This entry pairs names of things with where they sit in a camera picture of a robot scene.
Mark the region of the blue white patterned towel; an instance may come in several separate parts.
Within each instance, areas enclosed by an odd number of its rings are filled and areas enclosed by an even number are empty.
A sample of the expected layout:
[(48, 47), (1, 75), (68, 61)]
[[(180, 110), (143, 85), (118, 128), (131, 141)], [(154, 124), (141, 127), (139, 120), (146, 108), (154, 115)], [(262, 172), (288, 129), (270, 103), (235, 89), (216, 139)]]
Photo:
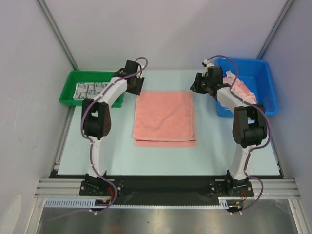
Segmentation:
[(73, 94), (74, 100), (93, 99), (108, 85), (108, 82), (79, 82)]

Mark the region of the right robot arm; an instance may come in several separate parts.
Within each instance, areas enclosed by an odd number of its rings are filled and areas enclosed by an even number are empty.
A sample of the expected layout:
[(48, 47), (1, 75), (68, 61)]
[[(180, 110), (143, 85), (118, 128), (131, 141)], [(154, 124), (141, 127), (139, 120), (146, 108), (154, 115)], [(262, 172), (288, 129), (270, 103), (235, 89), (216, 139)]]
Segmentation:
[(224, 104), (234, 115), (232, 134), (236, 150), (232, 165), (228, 170), (231, 180), (224, 184), (225, 192), (235, 196), (242, 190), (240, 181), (250, 178), (249, 160), (253, 151), (265, 148), (271, 141), (268, 118), (262, 104), (251, 104), (240, 97), (230, 84), (223, 82), (220, 66), (210, 66), (206, 72), (197, 73), (190, 90), (209, 94)]

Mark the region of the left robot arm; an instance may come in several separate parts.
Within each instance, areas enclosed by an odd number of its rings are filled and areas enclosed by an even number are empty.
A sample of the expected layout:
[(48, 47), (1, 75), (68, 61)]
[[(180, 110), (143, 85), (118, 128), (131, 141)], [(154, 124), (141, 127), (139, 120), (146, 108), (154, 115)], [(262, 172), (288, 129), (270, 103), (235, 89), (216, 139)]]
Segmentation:
[(145, 57), (127, 60), (125, 66), (113, 74), (108, 85), (98, 95), (82, 102), (80, 132), (83, 138), (89, 140), (90, 165), (87, 174), (96, 178), (91, 182), (90, 189), (97, 195), (107, 191), (107, 182), (101, 179), (106, 174), (106, 167), (100, 159), (99, 150), (102, 140), (112, 127), (110, 109), (125, 92), (140, 95), (144, 83), (143, 70), (147, 65)]

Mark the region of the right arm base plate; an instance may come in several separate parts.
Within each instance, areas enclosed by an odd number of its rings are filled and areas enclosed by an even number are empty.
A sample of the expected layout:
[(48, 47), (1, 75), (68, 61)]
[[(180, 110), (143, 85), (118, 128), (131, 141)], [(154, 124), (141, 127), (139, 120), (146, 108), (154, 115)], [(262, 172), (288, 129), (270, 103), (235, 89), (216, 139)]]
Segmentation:
[(245, 180), (215, 180), (210, 181), (209, 195), (211, 197), (253, 197), (252, 184), (248, 179)]

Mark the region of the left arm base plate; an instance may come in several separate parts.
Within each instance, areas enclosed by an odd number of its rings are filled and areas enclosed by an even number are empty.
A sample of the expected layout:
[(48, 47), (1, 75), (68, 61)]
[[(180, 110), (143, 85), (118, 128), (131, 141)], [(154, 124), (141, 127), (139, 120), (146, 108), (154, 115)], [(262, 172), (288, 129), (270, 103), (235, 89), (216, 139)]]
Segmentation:
[[(117, 197), (124, 195), (124, 188), (123, 188), (123, 180), (120, 176), (114, 175), (105, 175), (104, 178), (109, 180), (114, 184), (117, 190)], [(108, 196), (109, 189), (113, 191), (115, 194), (115, 189), (113, 185), (105, 182), (99, 177), (92, 177), (89, 174), (85, 174), (83, 181), (80, 185), (80, 196)]]

